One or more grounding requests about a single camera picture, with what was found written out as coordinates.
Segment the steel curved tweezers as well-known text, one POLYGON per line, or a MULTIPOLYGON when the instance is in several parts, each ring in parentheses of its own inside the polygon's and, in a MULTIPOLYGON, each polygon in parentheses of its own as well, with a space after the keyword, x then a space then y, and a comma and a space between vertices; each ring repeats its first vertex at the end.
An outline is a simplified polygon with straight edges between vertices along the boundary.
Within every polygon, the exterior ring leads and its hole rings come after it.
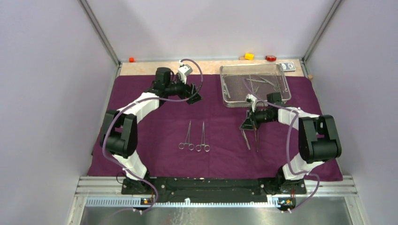
POLYGON ((247 146, 247 149, 251 150, 251 146, 250 146, 250 143, 248 141, 247 135, 246 135, 246 133, 245 133, 245 131, 243 129, 241 129, 241 133, 242 133, 242 136, 244 138, 244 141, 245 141, 245 144, 247 146))

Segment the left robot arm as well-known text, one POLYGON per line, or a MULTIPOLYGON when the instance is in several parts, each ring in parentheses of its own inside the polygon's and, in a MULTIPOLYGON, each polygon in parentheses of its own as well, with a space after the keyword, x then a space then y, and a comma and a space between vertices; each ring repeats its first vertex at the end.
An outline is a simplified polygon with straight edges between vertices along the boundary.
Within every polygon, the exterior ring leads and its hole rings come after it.
POLYGON ((151 182, 145 178, 147 168, 136 151, 138 124, 164 102, 170 101, 170 96, 178 96, 178 102, 188 104, 200 101, 200 88, 187 82, 192 72, 193 69, 187 64, 180 65, 176 73, 170 68, 159 67, 151 86, 136 100, 119 110, 108 110, 105 114, 100 140, 103 156, 126 172, 127 177, 133 180, 133 188, 140 194, 149 191, 151 182))

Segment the steel forceps clamp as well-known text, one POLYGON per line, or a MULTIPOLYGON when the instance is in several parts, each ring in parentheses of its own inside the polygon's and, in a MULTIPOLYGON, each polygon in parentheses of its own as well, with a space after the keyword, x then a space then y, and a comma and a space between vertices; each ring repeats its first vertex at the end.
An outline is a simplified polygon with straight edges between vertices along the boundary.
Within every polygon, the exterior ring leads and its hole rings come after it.
POLYGON ((189 125, 188 125, 185 141, 179 143, 179 145, 178 145, 179 149, 183 150, 183 149, 187 148, 188 150, 191 150, 191 151, 194 150, 195 146, 193 143, 191 143, 190 138, 191 138, 191 121, 189 122, 189 125))

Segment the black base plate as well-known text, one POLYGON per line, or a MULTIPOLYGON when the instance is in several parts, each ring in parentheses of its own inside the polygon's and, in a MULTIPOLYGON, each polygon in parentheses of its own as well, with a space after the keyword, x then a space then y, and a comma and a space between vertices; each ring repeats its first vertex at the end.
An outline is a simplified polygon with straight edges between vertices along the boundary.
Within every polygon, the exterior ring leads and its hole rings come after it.
POLYGON ((266 203, 276 195, 303 195, 307 191, 303 180, 146 177, 145 181, 125 178, 121 193, 148 195, 158 203, 179 203, 186 198, 192 203, 266 203))

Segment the red small block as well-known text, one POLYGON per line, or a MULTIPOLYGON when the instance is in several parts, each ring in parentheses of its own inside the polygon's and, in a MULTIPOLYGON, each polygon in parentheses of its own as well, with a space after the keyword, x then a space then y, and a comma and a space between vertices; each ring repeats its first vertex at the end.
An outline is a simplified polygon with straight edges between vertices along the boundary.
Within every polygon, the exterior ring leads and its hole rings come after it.
POLYGON ((276 61, 277 57, 274 56, 274 55, 266 55, 265 56, 265 60, 267 60, 267 61, 276 61))

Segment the yellow small block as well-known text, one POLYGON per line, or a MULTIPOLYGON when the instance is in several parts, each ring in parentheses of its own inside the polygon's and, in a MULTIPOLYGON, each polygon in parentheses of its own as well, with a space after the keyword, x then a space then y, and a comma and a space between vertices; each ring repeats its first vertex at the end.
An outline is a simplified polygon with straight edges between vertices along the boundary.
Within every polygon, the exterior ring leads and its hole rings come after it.
POLYGON ((247 53, 244 55, 244 59, 245 59, 245 60, 254 60, 254 55, 247 52, 247 53))

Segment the steel hemostat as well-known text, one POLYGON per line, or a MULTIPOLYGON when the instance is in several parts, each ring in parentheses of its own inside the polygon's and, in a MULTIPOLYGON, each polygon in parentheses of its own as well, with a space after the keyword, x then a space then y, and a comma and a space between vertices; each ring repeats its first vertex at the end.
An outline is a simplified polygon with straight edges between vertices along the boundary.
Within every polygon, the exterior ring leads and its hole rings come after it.
POLYGON ((200 151, 209 152, 210 151, 210 145, 206 144, 205 122, 202 123, 202 133, 201 133, 200 144, 197 144, 195 146, 195 150, 197 152, 200 152, 200 151))

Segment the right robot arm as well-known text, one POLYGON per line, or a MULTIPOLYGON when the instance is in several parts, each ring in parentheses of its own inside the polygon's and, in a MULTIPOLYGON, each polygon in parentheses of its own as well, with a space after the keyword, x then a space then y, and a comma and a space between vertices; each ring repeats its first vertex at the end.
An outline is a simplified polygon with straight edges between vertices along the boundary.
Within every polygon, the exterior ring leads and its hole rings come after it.
POLYGON ((257 132, 261 124, 268 122, 279 122, 289 127, 286 139, 287 163, 278 169, 274 178, 279 192, 288 193, 314 168, 341 156, 342 146, 331 115, 308 113, 299 107, 287 106, 277 92, 267 95, 263 101, 264 109, 258 109, 260 99, 255 94, 247 94, 246 101, 251 106, 240 127, 242 132, 257 132), (293 129, 298 131, 298 154, 290 158, 293 129))

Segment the steel needle holder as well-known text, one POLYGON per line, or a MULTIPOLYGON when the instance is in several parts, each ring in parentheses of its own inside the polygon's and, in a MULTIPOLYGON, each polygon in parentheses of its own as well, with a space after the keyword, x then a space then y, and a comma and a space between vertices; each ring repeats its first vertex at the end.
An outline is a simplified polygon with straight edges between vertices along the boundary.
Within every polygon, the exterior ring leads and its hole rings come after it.
POLYGON ((255 137, 255 143, 256 143, 256 151, 259 152, 259 131, 254 130, 254 137, 255 137))

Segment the purple cloth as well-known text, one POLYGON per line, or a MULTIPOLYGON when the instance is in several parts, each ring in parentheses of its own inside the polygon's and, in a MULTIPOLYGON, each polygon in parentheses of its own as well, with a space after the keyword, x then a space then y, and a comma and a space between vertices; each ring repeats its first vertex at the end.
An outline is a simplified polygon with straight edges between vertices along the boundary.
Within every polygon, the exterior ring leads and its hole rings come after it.
MULTIPOLYGON (((254 134, 246 132, 251 150, 247 149, 239 127, 244 108, 228 108, 223 104, 219 75, 192 75, 201 83, 202 100, 189 105, 166 102, 138 124, 137 152, 154 177, 200 177, 256 179, 274 177, 287 163, 286 137, 288 126, 277 122, 262 124, 259 130, 259 152, 254 134), (205 122, 206 144, 210 151, 181 150, 191 121, 191 143, 200 144, 202 123, 205 122)), ((299 135, 292 130, 290 157, 298 149, 299 135)))

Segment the metal mesh instrument tray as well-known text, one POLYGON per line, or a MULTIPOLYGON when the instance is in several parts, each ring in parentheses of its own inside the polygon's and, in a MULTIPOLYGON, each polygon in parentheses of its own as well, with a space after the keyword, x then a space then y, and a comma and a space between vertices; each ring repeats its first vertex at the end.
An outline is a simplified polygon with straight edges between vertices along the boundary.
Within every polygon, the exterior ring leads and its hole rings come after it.
POLYGON ((262 99, 267 99, 267 94, 277 92, 281 95, 282 101, 287 102, 291 99, 291 91, 287 79, 280 65, 278 64, 241 64, 220 67, 220 79, 222 86, 222 97, 224 105, 230 108, 249 107, 245 97, 250 92, 245 84, 253 93, 262 99), (260 78, 267 79, 274 83, 273 87, 267 83, 251 82, 247 79, 260 78), (226 98, 223 92, 223 82, 228 86, 230 99, 226 98))

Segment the blue playing card deck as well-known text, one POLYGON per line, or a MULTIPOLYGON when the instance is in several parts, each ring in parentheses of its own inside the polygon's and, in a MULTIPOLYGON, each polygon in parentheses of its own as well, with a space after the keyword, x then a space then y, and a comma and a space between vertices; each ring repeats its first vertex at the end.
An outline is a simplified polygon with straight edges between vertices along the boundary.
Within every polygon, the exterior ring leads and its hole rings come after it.
POLYGON ((278 63, 284 72, 294 72, 296 67, 294 62, 280 62, 278 63))

